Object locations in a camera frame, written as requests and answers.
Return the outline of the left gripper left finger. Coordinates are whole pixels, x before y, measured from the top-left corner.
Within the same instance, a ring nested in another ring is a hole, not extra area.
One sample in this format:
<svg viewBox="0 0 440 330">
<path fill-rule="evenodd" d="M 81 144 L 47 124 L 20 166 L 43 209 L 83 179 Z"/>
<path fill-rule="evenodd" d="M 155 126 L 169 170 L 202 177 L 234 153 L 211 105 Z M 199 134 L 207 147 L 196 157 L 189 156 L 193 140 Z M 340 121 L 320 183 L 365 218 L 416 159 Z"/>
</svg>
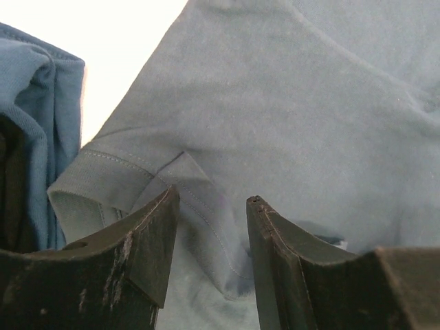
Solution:
<svg viewBox="0 0 440 330">
<path fill-rule="evenodd" d="M 154 329 L 179 216 L 169 188 L 61 250 L 1 252 L 2 329 Z"/>
</svg>

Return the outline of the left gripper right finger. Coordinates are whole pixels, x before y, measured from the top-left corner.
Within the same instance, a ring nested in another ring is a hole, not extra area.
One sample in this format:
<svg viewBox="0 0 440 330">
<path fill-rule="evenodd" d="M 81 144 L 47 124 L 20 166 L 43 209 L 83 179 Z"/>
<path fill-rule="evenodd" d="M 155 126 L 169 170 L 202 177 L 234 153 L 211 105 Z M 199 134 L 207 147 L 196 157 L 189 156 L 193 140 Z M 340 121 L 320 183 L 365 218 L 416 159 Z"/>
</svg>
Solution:
<svg viewBox="0 0 440 330">
<path fill-rule="evenodd" d="M 439 250 L 377 248 L 357 255 L 246 203 L 262 329 L 438 329 Z"/>
</svg>

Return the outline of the grey-blue t shirt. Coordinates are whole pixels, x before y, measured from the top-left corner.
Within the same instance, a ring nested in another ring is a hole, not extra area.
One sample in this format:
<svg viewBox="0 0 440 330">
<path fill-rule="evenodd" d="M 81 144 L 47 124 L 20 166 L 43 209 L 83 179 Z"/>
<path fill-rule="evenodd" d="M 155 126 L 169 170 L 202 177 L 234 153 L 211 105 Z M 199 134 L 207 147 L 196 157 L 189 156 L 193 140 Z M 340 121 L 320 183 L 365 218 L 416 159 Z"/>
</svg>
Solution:
<svg viewBox="0 0 440 330">
<path fill-rule="evenodd" d="M 245 202 L 439 244 L 438 1 L 189 1 L 49 189 L 67 242 L 181 196 L 158 329 L 258 329 Z"/>
</svg>

